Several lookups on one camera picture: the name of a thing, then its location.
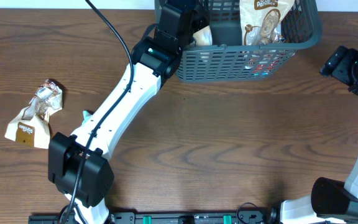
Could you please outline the beige snack bag top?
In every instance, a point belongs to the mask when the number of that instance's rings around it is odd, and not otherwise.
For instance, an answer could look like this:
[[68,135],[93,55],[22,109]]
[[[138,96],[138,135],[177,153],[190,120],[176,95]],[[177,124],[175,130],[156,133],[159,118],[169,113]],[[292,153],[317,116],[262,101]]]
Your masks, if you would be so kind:
[[206,26],[193,34],[196,47],[210,46],[213,44],[213,37],[210,26]]

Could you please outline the mint green snack packet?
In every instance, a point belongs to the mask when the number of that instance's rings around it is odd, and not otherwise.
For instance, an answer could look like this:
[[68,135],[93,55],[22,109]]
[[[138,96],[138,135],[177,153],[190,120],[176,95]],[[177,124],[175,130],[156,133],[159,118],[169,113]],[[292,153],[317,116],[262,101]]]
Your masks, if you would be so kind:
[[84,125],[91,117],[92,117],[92,113],[90,113],[89,111],[84,110],[83,111],[83,121],[81,123],[81,125]]

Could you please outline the blue multicolour snack pack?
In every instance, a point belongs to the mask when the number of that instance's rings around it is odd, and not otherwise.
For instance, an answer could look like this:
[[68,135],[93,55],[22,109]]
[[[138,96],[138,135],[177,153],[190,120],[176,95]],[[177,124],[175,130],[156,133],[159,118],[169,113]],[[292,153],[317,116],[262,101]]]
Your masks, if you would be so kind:
[[252,78],[266,78],[296,53],[295,50],[258,50],[245,56],[244,71]]

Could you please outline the beige brown snack bag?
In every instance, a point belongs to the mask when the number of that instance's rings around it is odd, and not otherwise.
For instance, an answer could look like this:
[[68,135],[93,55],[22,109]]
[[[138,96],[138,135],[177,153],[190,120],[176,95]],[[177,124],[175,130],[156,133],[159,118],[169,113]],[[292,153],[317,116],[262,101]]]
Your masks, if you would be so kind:
[[240,0],[243,45],[267,45],[284,41],[281,22],[294,0]]
[[4,137],[26,146],[46,149],[50,142],[50,117],[62,108],[62,89],[46,79],[29,104],[7,125]]

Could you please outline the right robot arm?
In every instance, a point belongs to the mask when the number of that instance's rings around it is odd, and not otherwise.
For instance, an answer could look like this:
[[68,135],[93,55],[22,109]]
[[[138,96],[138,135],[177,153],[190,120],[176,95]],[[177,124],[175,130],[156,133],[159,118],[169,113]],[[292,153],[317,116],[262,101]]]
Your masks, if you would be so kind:
[[[347,85],[358,96],[358,50],[340,46],[319,71]],[[342,182],[318,178],[310,195],[284,200],[273,208],[269,223],[358,223],[358,157]]]

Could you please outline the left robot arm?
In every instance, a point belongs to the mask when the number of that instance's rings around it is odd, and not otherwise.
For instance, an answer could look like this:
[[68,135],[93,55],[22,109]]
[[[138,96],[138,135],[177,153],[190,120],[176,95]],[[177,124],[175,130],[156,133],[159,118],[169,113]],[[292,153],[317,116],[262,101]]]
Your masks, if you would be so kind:
[[107,223],[104,198],[114,180],[109,164],[122,134],[139,110],[178,70],[194,33],[209,25],[207,1],[161,1],[158,23],[133,49],[117,86],[69,136],[55,133],[48,146],[48,179],[69,199],[57,222]]

